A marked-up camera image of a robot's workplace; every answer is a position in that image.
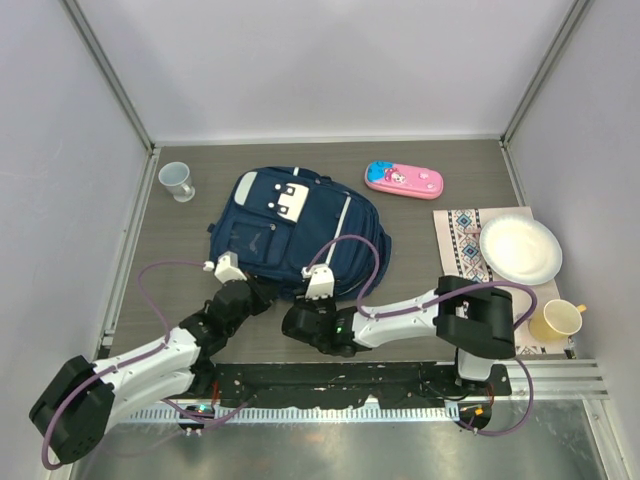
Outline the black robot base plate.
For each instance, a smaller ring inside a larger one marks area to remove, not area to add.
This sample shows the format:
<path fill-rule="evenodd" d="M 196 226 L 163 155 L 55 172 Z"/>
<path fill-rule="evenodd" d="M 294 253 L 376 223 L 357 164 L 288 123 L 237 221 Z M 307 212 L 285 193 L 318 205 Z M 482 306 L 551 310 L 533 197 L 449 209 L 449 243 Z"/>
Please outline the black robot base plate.
<path fill-rule="evenodd" d="M 507 368 L 500 363 L 484 382 L 460 380 L 455 365 L 439 362 L 218 363 L 194 392 L 170 398 L 216 398 L 227 408 L 246 402 L 251 408 L 341 410 L 360 408 L 370 397 L 393 409 L 511 393 Z"/>

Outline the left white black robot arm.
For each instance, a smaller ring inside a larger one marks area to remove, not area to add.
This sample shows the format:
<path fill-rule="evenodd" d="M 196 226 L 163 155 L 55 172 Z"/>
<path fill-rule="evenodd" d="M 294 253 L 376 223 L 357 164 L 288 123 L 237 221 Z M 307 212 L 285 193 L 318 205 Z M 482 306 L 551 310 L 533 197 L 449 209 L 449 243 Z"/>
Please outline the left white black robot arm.
<path fill-rule="evenodd" d="M 212 356 L 276 296 L 276 286 L 265 280 L 231 280 L 158 340 L 100 361 L 82 355 L 67 360 L 29 412 L 43 436 L 44 467 L 57 470 L 83 458 L 112 427 L 148 404 L 184 393 L 205 397 L 214 382 Z"/>

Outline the navy blue student backpack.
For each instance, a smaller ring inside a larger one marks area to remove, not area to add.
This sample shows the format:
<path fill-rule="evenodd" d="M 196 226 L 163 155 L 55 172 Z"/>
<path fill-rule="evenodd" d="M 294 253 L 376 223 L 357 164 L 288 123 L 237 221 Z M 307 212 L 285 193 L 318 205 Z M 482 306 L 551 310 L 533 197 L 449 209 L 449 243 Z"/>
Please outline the navy blue student backpack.
<path fill-rule="evenodd" d="M 301 271 L 327 263 L 334 295 L 369 295 L 390 263 L 392 239 L 365 196 L 311 170 L 262 167 L 236 181 L 210 225 L 210 261 L 231 251 L 240 269 L 268 279 L 293 300 L 306 289 Z"/>

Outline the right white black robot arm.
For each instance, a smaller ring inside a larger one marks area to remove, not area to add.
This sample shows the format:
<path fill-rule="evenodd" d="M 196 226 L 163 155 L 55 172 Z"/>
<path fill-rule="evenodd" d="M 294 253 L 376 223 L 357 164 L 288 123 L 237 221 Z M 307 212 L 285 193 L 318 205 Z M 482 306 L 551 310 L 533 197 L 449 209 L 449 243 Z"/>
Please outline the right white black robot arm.
<path fill-rule="evenodd" d="M 395 341 L 435 337 L 455 347 L 453 386 L 472 395 L 486 385 L 495 361 L 516 355 L 513 298 L 503 285 L 442 276 L 421 296 L 378 307 L 339 309 L 331 298 L 303 299 L 284 316 L 282 333 L 345 358 Z"/>

